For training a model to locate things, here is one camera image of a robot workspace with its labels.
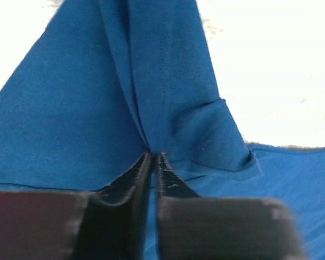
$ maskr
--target blue fabric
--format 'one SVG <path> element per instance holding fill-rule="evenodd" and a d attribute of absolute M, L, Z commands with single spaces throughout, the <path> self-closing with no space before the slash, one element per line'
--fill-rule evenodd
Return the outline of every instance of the blue fabric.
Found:
<path fill-rule="evenodd" d="M 288 200 L 325 259 L 325 152 L 246 146 L 195 1 L 66 0 L 0 92 L 0 189 L 97 190 L 146 149 L 203 195 Z"/>

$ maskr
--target white surface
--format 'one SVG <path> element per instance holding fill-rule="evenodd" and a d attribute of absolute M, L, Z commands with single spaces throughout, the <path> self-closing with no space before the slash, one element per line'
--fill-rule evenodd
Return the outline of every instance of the white surface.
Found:
<path fill-rule="evenodd" d="M 0 89 L 60 0 L 0 0 Z M 221 96 L 248 142 L 325 146 L 325 0 L 199 0 Z"/>

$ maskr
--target black plastic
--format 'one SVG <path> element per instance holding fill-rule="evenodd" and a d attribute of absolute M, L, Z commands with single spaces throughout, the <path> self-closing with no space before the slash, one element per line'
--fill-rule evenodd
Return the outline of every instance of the black plastic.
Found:
<path fill-rule="evenodd" d="M 199 197 L 173 173 L 165 154 L 156 167 L 161 260 L 306 259 L 280 201 Z"/>
<path fill-rule="evenodd" d="M 151 155 L 95 193 L 86 209 L 72 260 L 144 258 Z"/>

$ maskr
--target blue cloth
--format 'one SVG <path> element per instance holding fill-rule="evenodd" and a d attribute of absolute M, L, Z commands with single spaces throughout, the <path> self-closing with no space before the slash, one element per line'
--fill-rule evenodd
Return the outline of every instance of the blue cloth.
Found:
<path fill-rule="evenodd" d="M 259 148 L 219 97 L 194 0 L 66 0 L 0 92 L 0 190 L 97 190 L 167 152 L 205 196 L 284 195 L 325 259 L 325 156 Z"/>

